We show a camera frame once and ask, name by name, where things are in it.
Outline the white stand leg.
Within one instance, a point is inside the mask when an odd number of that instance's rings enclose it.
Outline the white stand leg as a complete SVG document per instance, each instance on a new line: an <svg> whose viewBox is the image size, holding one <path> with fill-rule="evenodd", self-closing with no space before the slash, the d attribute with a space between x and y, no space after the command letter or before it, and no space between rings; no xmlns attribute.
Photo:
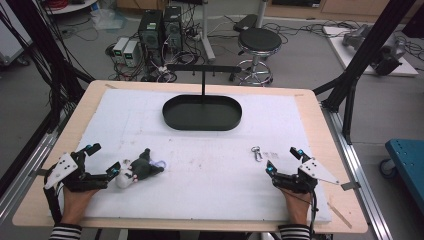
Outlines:
<svg viewBox="0 0 424 240"><path fill-rule="evenodd" d="M201 41L204 47L204 51L209 62L214 62L216 56L213 52L211 43L208 39L208 0L201 0L202 2L202 31Z"/></svg>

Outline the white floor board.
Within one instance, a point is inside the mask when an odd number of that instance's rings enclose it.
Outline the white floor board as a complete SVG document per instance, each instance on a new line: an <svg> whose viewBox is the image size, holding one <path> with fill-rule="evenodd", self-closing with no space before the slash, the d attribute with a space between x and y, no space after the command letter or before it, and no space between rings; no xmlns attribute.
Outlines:
<svg viewBox="0 0 424 240"><path fill-rule="evenodd" d="M330 36L329 42L343 68L346 69L356 53L352 46L342 44L344 35L349 33L350 29L330 26L324 26L323 29ZM415 77L418 75L418 72L404 57L401 57L399 61L400 65L390 73L390 76Z"/></svg>

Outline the aluminium rail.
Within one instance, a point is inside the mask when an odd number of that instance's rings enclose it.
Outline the aluminium rail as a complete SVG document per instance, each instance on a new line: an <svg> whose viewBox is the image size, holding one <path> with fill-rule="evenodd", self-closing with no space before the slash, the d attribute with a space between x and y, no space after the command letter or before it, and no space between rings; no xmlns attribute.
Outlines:
<svg viewBox="0 0 424 240"><path fill-rule="evenodd" d="M8 218L18 200L28 190L35 179L28 174L38 170L46 161L53 146L58 140L70 114L62 111L59 122L51 125L52 113L49 112L37 127L28 142L24 145L16 159L0 178L0 225Z"/></svg>
<svg viewBox="0 0 424 240"><path fill-rule="evenodd" d="M367 225L372 229L377 240L393 240L355 148L353 145L348 144L348 141L342 134L343 121L340 115L330 112L324 107L321 110L336 142L336 146L339 148L339 153L347 170L350 184L353 186L352 190L358 198Z"/></svg>

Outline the person's left hand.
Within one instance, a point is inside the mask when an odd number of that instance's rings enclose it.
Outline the person's left hand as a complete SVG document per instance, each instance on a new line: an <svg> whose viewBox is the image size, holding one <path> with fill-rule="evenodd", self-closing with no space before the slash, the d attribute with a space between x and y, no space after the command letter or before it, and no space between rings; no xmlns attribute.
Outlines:
<svg viewBox="0 0 424 240"><path fill-rule="evenodd" d="M84 192L72 192L67 187L63 189L64 193L64 210L61 222L63 224L79 225L85 216L92 197L97 190Z"/></svg>

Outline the black metal frame post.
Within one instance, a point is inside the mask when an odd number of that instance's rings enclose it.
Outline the black metal frame post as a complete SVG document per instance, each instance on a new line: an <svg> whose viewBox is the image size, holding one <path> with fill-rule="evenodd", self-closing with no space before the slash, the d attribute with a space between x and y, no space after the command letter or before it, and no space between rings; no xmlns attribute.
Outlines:
<svg viewBox="0 0 424 240"><path fill-rule="evenodd" d="M72 64L71 53L60 39L66 55L62 53L53 37L53 32L57 28L47 24L47 19L33 0L5 0L5 2L29 35L33 46L28 44L3 13L1 3L0 21L30 56L42 79L50 87L51 111L48 114L47 125L48 132L52 132L61 122L61 113L70 116L85 93L80 81L91 83L95 78Z"/></svg>
<svg viewBox="0 0 424 240"><path fill-rule="evenodd" d="M347 68L334 80L313 90L315 95L331 90L330 95L322 101L322 105L332 113L336 113L340 104L345 102L341 133L349 145L352 144L351 125L357 83L367 66L371 63L371 60L377 56L380 48L416 1L389 0Z"/></svg>

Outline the black hanger stand with tray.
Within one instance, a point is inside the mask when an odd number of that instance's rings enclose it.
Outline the black hanger stand with tray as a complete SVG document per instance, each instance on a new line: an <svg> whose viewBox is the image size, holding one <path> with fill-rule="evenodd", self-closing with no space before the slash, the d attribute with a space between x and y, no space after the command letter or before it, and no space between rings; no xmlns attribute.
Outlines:
<svg viewBox="0 0 424 240"><path fill-rule="evenodd" d="M239 73L240 67L172 64L168 69L202 73L200 95L178 95L163 105L162 115L169 127L184 131L228 131L238 126L242 117L240 103L228 96L207 95L206 73Z"/></svg>

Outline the round white table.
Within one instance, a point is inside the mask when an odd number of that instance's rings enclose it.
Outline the round white table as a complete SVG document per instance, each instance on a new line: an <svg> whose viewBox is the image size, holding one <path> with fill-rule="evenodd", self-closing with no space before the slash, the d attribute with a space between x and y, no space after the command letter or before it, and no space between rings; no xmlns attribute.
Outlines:
<svg viewBox="0 0 424 240"><path fill-rule="evenodd" d="M89 7L97 7L98 0L45 0L43 8L48 14L65 14Z"/></svg>

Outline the white power supply unit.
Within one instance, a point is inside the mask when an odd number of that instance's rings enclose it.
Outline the white power supply unit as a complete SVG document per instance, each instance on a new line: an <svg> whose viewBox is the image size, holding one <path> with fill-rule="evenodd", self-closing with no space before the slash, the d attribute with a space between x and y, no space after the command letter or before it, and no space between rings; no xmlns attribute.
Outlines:
<svg viewBox="0 0 424 240"><path fill-rule="evenodd" d="M112 49L114 60L119 64L125 63L123 52L126 48L128 41L129 41L128 37L121 37Z"/></svg>
<svg viewBox="0 0 424 240"><path fill-rule="evenodd" d="M130 40L124 50L124 58L128 67L136 67L140 61L138 43L135 40Z"/></svg>

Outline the white foam mat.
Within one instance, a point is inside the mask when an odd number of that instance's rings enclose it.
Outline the white foam mat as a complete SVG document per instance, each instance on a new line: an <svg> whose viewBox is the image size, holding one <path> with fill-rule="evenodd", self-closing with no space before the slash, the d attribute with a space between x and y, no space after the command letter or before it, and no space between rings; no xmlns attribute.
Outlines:
<svg viewBox="0 0 424 240"><path fill-rule="evenodd" d="M128 188L110 182L86 211L89 217L169 220L285 221L287 209L265 169L270 160L282 173L300 162L291 147L310 145L292 96L238 94L239 125L229 131L179 131L164 121L170 92L107 90L79 142L99 143L86 161L92 174L115 162L135 160L146 149L165 170ZM253 146L263 160L257 162Z"/></svg>

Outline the wooden stick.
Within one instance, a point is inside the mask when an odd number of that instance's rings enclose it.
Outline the wooden stick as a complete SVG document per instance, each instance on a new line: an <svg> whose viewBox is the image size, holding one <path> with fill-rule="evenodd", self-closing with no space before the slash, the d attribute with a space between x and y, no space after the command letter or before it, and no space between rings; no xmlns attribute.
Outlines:
<svg viewBox="0 0 424 240"><path fill-rule="evenodd" d="M331 209L331 211L338 217L338 219L349 229L353 227L352 223L348 219L348 215L342 211L342 209L338 206L336 206L333 203L328 202L328 207Z"/></svg>

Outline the clear plastic bag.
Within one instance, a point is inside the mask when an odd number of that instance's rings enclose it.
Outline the clear plastic bag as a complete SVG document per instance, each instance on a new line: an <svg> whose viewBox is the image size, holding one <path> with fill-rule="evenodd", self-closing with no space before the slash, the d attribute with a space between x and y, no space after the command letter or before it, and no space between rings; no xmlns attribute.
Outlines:
<svg viewBox="0 0 424 240"><path fill-rule="evenodd" d="M97 9L90 14L96 30L121 29L124 25L124 21L118 19L115 11L111 9Z"/></svg>

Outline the grey robot device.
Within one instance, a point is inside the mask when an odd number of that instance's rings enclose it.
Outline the grey robot device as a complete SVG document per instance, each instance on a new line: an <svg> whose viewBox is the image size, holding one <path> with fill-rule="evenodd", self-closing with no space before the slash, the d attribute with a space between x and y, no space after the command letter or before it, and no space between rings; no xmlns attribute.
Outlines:
<svg viewBox="0 0 424 240"><path fill-rule="evenodd" d="M342 45L345 47L352 46L357 51L371 29L370 25L363 24L360 28L346 33L343 36ZM380 76L390 74L401 65L400 58L406 53L405 47L405 40L398 39L391 34L371 61L370 66Z"/></svg>

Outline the person's right hand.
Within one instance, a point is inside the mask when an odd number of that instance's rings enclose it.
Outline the person's right hand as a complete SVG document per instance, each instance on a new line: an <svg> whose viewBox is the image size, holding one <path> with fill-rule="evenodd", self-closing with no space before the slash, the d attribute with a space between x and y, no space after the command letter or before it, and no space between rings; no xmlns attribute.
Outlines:
<svg viewBox="0 0 424 240"><path fill-rule="evenodd" d="M311 194L295 193L287 189L282 189L281 192L285 197L289 221L292 224L306 225Z"/></svg>

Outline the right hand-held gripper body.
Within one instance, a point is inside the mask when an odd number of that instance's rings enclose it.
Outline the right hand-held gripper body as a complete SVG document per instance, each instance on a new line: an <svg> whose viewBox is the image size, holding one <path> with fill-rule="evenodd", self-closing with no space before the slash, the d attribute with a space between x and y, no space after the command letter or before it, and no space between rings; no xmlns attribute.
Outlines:
<svg viewBox="0 0 424 240"><path fill-rule="evenodd" d="M302 163L296 174L283 174L282 178L271 178L272 184L280 189L291 190L295 193L312 193L319 180L339 184L339 180L324 165L311 158L306 163Z"/></svg>

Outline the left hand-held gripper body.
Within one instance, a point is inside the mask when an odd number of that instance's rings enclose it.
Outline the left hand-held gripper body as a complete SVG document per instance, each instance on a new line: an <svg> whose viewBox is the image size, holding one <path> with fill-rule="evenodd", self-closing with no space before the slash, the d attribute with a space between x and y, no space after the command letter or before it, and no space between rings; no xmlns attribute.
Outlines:
<svg viewBox="0 0 424 240"><path fill-rule="evenodd" d="M84 152L64 153L47 176L44 188L50 189L62 182L72 192L105 189L110 182L108 176L86 172L85 158Z"/></svg>

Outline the grey and white plush keychain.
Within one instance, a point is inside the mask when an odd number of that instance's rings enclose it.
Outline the grey and white plush keychain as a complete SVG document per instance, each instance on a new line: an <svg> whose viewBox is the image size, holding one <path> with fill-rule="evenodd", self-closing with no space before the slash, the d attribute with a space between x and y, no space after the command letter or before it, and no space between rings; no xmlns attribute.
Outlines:
<svg viewBox="0 0 424 240"><path fill-rule="evenodd" d="M123 161L124 166L115 178L115 183L119 188L128 188L133 183L155 176L165 170L167 163L165 161L153 161L150 153L151 150L146 148L136 160Z"/></svg>

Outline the black computer tower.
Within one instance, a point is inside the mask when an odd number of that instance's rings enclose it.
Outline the black computer tower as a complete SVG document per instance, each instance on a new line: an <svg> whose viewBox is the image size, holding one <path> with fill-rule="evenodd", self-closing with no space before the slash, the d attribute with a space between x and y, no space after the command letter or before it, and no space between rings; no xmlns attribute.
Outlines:
<svg viewBox="0 0 424 240"><path fill-rule="evenodd" d="M140 43L147 61L162 66L161 49L164 43L163 14L161 10L148 9L138 27Z"/></svg>
<svg viewBox="0 0 424 240"><path fill-rule="evenodd" d="M183 49L181 14L180 6L167 6L164 10L165 43L174 54Z"/></svg>

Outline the black flat case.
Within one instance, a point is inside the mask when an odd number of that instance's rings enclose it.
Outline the black flat case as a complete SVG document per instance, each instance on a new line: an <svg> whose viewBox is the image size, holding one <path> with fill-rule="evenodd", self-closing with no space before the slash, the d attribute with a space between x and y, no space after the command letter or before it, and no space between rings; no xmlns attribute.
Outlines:
<svg viewBox="0 0 424 240"><path fill-rule="evenodd" d="M250 28L255 28L256 22L257 22L256 14L246 15L243 19L235 23L235 25L233 26L233 30L237 32L242 32Z"/></svg>

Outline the blue cart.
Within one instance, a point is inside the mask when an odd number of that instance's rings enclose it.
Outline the blue cart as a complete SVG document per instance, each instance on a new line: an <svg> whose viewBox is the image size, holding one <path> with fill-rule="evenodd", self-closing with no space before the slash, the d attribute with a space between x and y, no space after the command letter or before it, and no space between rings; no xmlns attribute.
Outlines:
<svg viewBox="0 0 424 240"><path fill-rule="evenodd" d="M424 215L424 140L391 139L385 148L390 158L380 162L380 174L386 179L400 175Z"/></svg>

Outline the black round stool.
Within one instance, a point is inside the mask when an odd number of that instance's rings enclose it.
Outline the black round stool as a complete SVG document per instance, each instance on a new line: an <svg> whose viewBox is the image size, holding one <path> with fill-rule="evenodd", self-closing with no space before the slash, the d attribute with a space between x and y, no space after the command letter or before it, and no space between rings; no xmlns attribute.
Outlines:
<svg viewBox="0 0 424 240"><path fill-rule="evenodd" d="M249 28L238 37L239 54L252 56L237 64L239 73L231 73L229 80L238 80L239 84L265 86L273 82L273 73L265 60L276 54L282 46L280 36L268 29Z"/></svg>

